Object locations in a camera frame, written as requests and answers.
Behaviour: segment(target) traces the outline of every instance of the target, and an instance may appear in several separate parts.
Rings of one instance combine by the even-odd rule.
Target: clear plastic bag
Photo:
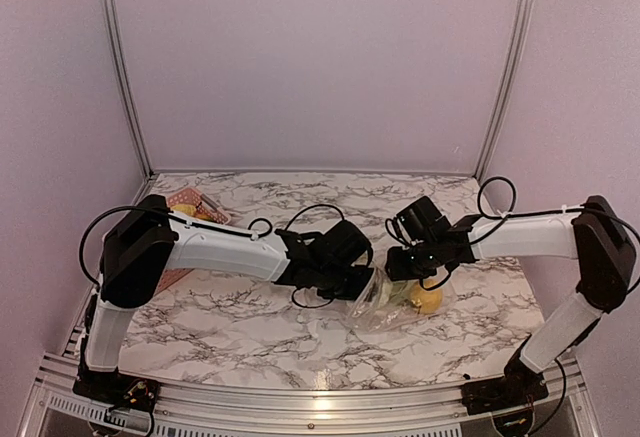
[[[438,275],[425,279],[424,286],[429,288],[444,278],[446,271],[443,269]],[[451,282],[437,290],[426,291],[416,280],[392,282],[384,270],[376,267],[371,280],[352,305],[347,323],[354,329],[384,332],[442,314],[456,300]]]

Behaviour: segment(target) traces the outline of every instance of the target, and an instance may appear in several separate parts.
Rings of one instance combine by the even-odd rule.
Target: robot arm
[[[395,219],[411,243],[387,256],[391,280],[425,278],[438,267],[493,257],[555,256],[578,259],[580,281],[572,293],[513,355],[504,377],[465,384],[470,414],[501,410],[548,396],[542,372],[567,348],[580,343],[604,313],[624,302],[636,250],[606,199],[595,196],[564,211],[498,221],[468,215],[451,225],[428,197]]]
[[[184,214],[170,214],[164,197],[150,195],[105,237],[100,261],[99,293],[85,317],[87,335],[74,392],[113,405],[140,379],[120,374],[120,347],[135,311],[153,297],[164,270],[209,269],[239,273],[277,285],[316,288],[326,299],[354,300],[372,274],[354,265],[371,243],[351,222],[341,220],[326,233],[256,231],[212,224]],[[128,407],[149,411],[150,391]]]

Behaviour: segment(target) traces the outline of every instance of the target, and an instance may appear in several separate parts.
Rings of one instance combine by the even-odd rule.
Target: pink wall
[[[518,209],[602,193],[640,228],[640,0],[536,0],[489,175],[516,180]],[[504,205],[506,195],[494,192]],[[549,313],[574,288],[576,265],[525,270]],[[604,437],[640,428],[640,292],[606,316],[579,359]]]
[[[516,0],[117,0],[156,168],[472,173]]]
[[[130,202],[142,179],[99,0],[0,2],[0,435],[10,436],[42,353],[60,348],[87,288],[83,228]]]

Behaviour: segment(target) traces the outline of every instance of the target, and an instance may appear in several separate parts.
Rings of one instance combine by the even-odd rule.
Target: yellow fruit
[[[435,279],[426,279],[423,285],[429,288],[435,285],[437,281]],[[409,300],[414,307],[418,308],[418,312],[421,314],[433,314],[442,305],[442,288],[435,290],[424,290],[420,287],[420,283],[416,282],[411,287],[409,294]]]
[[[187,214],[189,217],[193,217],[196,215],[196,206],[189,204],[176,204],[171,207],[171,210],[175,210],[177,212],[182,212],[183,214]]]
[[[203,212],[198,212],[195,215],[195,218],[196,219],[201,219],[201,220],[206,220],[207,222],[214,222],[214,220],[211,217],[209,217],[207,214],[205,214]]]

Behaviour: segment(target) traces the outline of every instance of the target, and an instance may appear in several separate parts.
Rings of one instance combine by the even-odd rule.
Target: white marble surface
[[[429,195],[453,222],[475,211],[473,179],[320,173],[163,174],[153,191],[186,186],[229,211],[234,225],[255,217],[282,227],[301,208],[341,207],[371,239],[384,263],[394,242],[384,219]],[[327,230],[329,210],[306,214],[300,230]],[[242,387],[361,389],[424,385],[501,372],[542,315],[517,262],[459,268],[458,301],[448,312],[386,333],[350,330],[345,302],[306,310],[291,289],[236,275],[194,271],[138,311],[121,370]]]

